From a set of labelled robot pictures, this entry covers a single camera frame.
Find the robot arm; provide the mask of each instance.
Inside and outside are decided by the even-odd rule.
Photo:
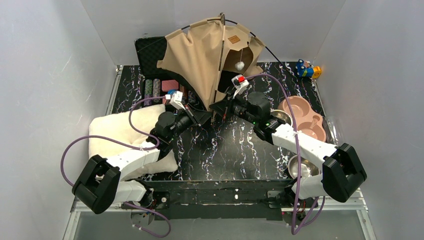
[[[72,193],[95,214],[104,212],[113,203],[141,201],[148,187],[139,181],[122,179],[136,169],[164,158],[171,151],[175,137],[191,126],[204,124],[212,116],[211,112],[191,110],[183,105],[181,92],[167,99],[177,109],[177,114],[165,111],[159,115],[150,131],[159,139],[157,148],[142,150],[155,146],[156,140],[149,137],[140,145],[140,150],[130,149],[108,158],[95,155],[88,160],[72,187]]]
[[[256,135],[275,146],[296,152],[295,135],[300,143],[300,155],[316,165],[321,174],[300,178],[300,199],[330,196],[338,202],[346,202],[367,179],[367,174],[355,149],[349,144],[336,146],[319,141],[294,129],[283,119],[271,114],[271,104],[261,92],[252,92],[247,100],[240,94],[247,88],[248,81],[238,75],[232,79],[235,90],[210,106],[221,116],[236,115],[253,124]],[[289,194],[296,192],[298,179],[286,188]]]

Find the gray wall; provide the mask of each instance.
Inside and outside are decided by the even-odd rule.
[[[116,67],[80,1],[1,1],[0,33],[1,239],[62,239],[61,155],[105,114]],[[87,142],[69,152],[72,181],[87,157]]]
[[[368,173],[378,239],[423,239],[424,2],[347,0],[316,65],[324,108]]]
[[[217,16],[255,33],[280,60],[313,59],[344,0],[81,0],[116,65],[138,65],[134,40]],[[262,61],[275,59],[264,50]]]

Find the white fluffy blanket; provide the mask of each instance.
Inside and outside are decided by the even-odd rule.
[[[155,127],[158,117],[165,111],[163,104],[143,107],[134,110],[131,115],[132,124],[139,130],[149,133]],[[90,135],[100,135],[108,137],[132,146],[139,146],[147,136],[136,132],[128,122],[130,112],[123,112],[101,116],[93,119],[89,126]],[[88,144],[88,154],[92,156],[98,154],[103,158],[127,151],[129,148],[113,143],[111,141],[90,138]],[[171,151],[166,157],[153,163],[148,163],[130,173],[124,180],[140,177],[145,174],[156,174],[161,172],[174,172],[177,170],[174,153]]]

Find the black table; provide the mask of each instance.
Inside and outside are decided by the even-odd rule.
[[[297,77],[295,62],[259,63],[264,72],[282,81],[289,96],[305,98],[312,109],[324,116],[315,84],[308,77]],[[141,97],[145,80],[137,65],[124,66],[112,113],[129,111]],[[276,109],[284,95],[277,83],[266,77],[252,81],[246,94],[257,91],[268,96]],[[282,180],[293,152],[260,140],[253,126],[237,117],[185,131],[174,143],[173,151],[178,170],[143,176],[146,181],[225,181],[225,180]]]

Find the stainless steel bowl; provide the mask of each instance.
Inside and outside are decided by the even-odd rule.
[[[300,175],[304,178],[315,176],[320,174],[320,170],[317,166],[312,164],[308,159],[301,158],[300,161],[301,165],[301,173]],[[288,161],[288,173],[290,176],[294,179],[298,176],[298,156],[295,155]]]
[[[286,122],[288,125],[293,126],[292,117],[287,112],[275,109],[271,111],[271,115],[284,120],[284,122]]]

